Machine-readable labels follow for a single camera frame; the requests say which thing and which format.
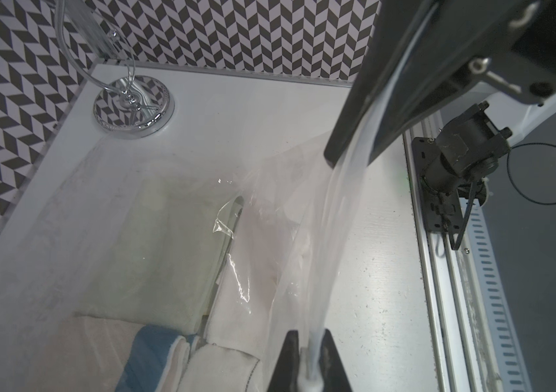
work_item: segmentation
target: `towel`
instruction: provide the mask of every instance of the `towel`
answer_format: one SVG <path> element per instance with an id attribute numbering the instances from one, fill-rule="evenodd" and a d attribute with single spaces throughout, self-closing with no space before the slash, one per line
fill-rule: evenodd
<path id="1" fill-rule="evenodd" d="M 260 392 L 262 365 L 237 350 L 208 344 L 197 350 L 179 392 Z"/>
<path id="2" fill-rule="evenodd" d="M 196 333 L 231 239 L 215 219 L 232 197 L 217 180 L 148 177 L 78 314 Z"/>
<path id="3" fill-rule="evenodd" d="M 189 344 L 184 336 L 146 325 L 134 338 L 115 392 L 174 392 L 188 359 Z"/>
<path id="4" fill-rule="evenodd" d="M 277 211 L 244 207 L 206 324 L 211 344 L 263 357 L 269 312 L 294 225 Z"/>
<path id="5" fill-rule="evenodd" d="M 25 390 L 175 391 L 188 355 L 189 344 L 172 330 L 105 318 L 68 318 L 32 363 Z"/>
<path id="6" fill-rule="evenodd" d="M 206 345 L 206 341 L 199 335 L 188 335 L 186 341 L 189 343 L 189 358 L 192 358 L 197 350 L 201 349 Z"/>

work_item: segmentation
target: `black metal bracket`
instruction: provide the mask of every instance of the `black metal bracket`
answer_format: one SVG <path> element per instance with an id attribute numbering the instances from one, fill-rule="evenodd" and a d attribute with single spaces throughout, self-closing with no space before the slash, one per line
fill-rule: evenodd
<path id="1" fill-rule="evenodd" d="M 411 148 L 415 159 L 415 170 L 420 179 L 419 190 L 426 230 L 458 234 L 463 223 L 463 214 L 457 193 L 446 194 L 434 191 L 424 181 L 426 168 L 441 156 L 441 150 L 435 144 L 435 139 L 416 137 L 411 142 Z"/>

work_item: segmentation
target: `metal frame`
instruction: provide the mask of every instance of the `metal frame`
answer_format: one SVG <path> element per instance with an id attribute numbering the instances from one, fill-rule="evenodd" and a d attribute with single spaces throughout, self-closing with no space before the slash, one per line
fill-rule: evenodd
<path id="1" fill-rule="evenodd" d="M 458 252 L 450 249 L 447 234 L 425 230 L 411 141 L 435 138 L 442 127 L 438 111 L 403 135 L 439 389 L 531 392 L 480 207 L 472 211 Z M 482 270 L 486 258 L 491 273 Z"/>
<path id="2" fill-rule="evenodd" d="M 467 205 L 461 201 L 462 208 Z M 491 336 L 493 355 L 499 369 L 498 380 L 503 392 L 532 392 L 522 351 L 517 340 L 511 313 L 496 265 L 494 251 L 482 208 L 475 201 L 465 236 L 467 265 L 475 275 L 476 288 L 482 299 L 484 319 Z"/>

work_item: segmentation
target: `wall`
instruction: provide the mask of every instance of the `wall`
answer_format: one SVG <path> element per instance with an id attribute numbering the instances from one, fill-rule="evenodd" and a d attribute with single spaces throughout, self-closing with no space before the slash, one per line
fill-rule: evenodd
<path id="1" fill-rule="evenodd" d="M 0 1 L 0 228 L 81 82 L 58 51 L 52 19 L 40 0 Z M 68 36 L 89 67 L 88 47 Z"/>
<path id="2" fill-rule="evenodd" d="M 353 80 L 379 0 L 88 0 L 138 58 Z"/>

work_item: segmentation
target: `screw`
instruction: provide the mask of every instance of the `screw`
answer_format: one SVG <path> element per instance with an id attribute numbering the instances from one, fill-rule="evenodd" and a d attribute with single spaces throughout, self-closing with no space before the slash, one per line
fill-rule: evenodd
<path id="1" fill-rule="evenodd" d="M 467 64 L 473 74 L 484 74 L 491 63 L 489 57 L 475 57 Z"/>

